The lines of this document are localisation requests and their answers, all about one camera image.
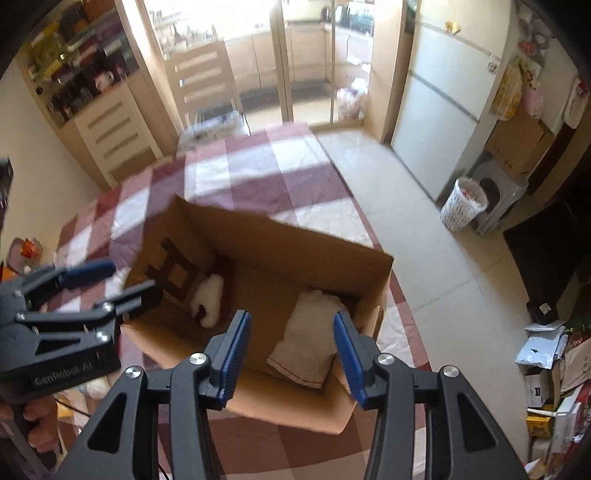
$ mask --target cardboard box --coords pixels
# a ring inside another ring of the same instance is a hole
[[[541,408],[550,396],[548,375],[550,371],[532,367],[525,374],[525,396],[527,406]]]
[[[582,388],[583,386],[579,385],[573,393],[563,399],[558,410],[556,410],[554,430],[552,432],[552,445],[550,446],[550,452],[552,453],[564,453],[566,447],[568,447],[567,442],[570,440],[568,437],[570,425],[572,425],[572,418],[575,414],[574,410],[577,397]]]
[[[550,438],[552,436],[552,417],[528,415],[525,419],[527,429],[532,437]]]
[[[251,339],[228,409],[275,424],[341,433],[355,401],[339,360],[317,391],[282,377],[267,357],[283,338],[298,295],[312,289],[338,295],[358,329],[375,337],[392,257],[253,213],[191,205],[181,198],[155,221],[125,287],[157,277],[165,286],[164,299],[159,308],[123,325],[125,333],[163,368],[172,368],[225,331],[236,309],[245,309],[252,316]],[[222,320],[204,329],[186,310],[191,285],[224,262]]]
[[[511,179],[529,175],[555,140],[554,134],[530,117],[523,107],[513,118],[498,121],[485,148],[499,162]]]

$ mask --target checkered tablecloth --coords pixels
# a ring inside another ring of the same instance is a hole
[[[117,293],[153,228],[154,215],[175,195],[200,205],[254,210],[300,227],[380,248],[366,216],[316,137],[304,124],[288,124],[249,137],[204,145],[156,169],[148,169],[102,195],[62,230],[56,263],[76,265],[111,257],[117,273],[84,290],[65,292],[51,307],[79,310]],[[124,368],[158,366],[125,335]],[[394,273],[378,337],[381,350],[408,365],[429,369],[427,355]],[[70,393],[69,400],[91,413],[96,401]],[[211,412],[212,436],[222,466],[233,480],[359,480],[363,478],[374,432],[375,414],[356,408],[340,435],[327,435],[234,415]],[[85,418],[74,415],[60,425],[66,446]],[[424,468],[424,414],[417,409],[415,473]],[[160,463],[169,472],[170,429],[165,408],[159,419]]]

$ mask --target wooden chair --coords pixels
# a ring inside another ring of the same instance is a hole
[[[230,102],[243,113],[234,73],[223,41],[214,41],[164,61],[175,103],[185,128],[193,123],[197,111]]]
[[[96,165],[111,186],[112,172],[138,154],[151,150],[162,157],[135,99],[125,83],[105,92],[74,118],[74,123]]]

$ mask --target white floor tile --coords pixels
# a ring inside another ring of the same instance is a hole
[[[329,155],[344,148],[377,143],[374,138],[362,128],[348,128],[322,132],[316,135],[316,137]]]
[[[491,325],[505,354],[511,359],[527,340],[531,323],[525,307],[528,295],[513,258],[509,255],[476,278],[489,310]]]
[[[455,232],[454,237],[462,248],[474,275],[481,274],[501,258],[511,254],[501,230],[495,230],[487,236],[480,236],[471,227],[467,227]]]
[[[456,365],[490,409],[522,460],[527,458],[525,385],[514,356],[497,337],[476,281],[413,312],[431,366]]]
[[[457,365],[522,460],[529,435],[515,355],[531,323],[525,287],[502,233],[540,210],[523,198],[481,237],[448,232],[439,209],[387,147],[358,131],[318,135],[366,213],[413,311],[433,369]]]
[[[377,142],[335,150],[330,158],[366,214],[428,198],[392,150]]]
[[[473,278],[431,200],[369,213],[368,219],[383,249],[394,256],[394,271],[411,310]]]

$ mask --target doorway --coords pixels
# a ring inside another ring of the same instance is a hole
[[[374,6],[340,2],[138,0],[184,127],[238,110],[251,130],[337,122],[337,89],[355,78],[368,81]],[[211,71],[203,77],[197,57],[220,55],[215,45],[229,68],[203,57]],[[186,75],[179,75],[181,64],[188,65]],[[202,86],[208,89],[199,102],[185,95]]]

